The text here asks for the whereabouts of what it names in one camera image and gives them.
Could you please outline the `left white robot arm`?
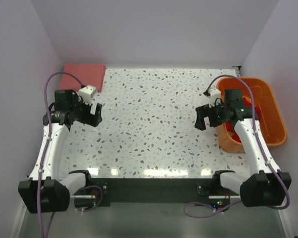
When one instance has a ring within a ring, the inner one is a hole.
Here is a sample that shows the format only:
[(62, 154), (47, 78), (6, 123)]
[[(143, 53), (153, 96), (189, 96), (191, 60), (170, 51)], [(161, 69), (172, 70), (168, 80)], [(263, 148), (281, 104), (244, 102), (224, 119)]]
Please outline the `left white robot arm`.
[(31, 214), (63, 212), (70, 197), (90, 186), (88, 170), (71, 171), (60, 179), (59, 168), (63, 147), (75, 121), (97, 127), (102, 122), (101, 104), (92, 109), (97, 89), (91, 85), (78, 92), (55, 91), (55, 101), (43, 116), (43, 140), (36, 164), (26, 181), (18, 185), (18, 192)]

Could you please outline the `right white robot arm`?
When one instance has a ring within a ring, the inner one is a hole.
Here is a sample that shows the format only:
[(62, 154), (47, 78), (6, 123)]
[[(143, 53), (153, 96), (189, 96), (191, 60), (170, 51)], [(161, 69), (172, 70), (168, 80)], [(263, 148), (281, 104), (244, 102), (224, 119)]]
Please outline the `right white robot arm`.
[(196, 108), (195, 128), (206, 130), (205, 118), (208, 118), (211, 127), (229, 122), (241, 140), (250, 166), (248, 178), (234, 171), (217, 171), (214, 175), (215, 185), (239, 194), (246, 207), (287, 208), (292, 179), (274, 161), (261, 133), (254, 106), (245, 105), (240, 89), (226, 90), (223, 100), (220, 90), (216, 88), (206, 90), (204, 95), (209, 102)]

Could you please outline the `pink t shirt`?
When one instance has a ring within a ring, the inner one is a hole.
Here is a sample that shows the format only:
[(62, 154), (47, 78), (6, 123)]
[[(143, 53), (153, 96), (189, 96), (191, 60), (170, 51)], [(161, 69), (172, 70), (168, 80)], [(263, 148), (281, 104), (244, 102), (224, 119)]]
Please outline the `pink t shirt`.
[[(106, 66), (103, 64), (92, 63), (67, 63), (64, 66), (64, 72), (70, 73), (77, 77), (83, 85), (96, 87), (98, 92), (102, 91)], [(73, 89), (78, 91), (80, 84), (69, 75), (62, 75), (59, 89)]]

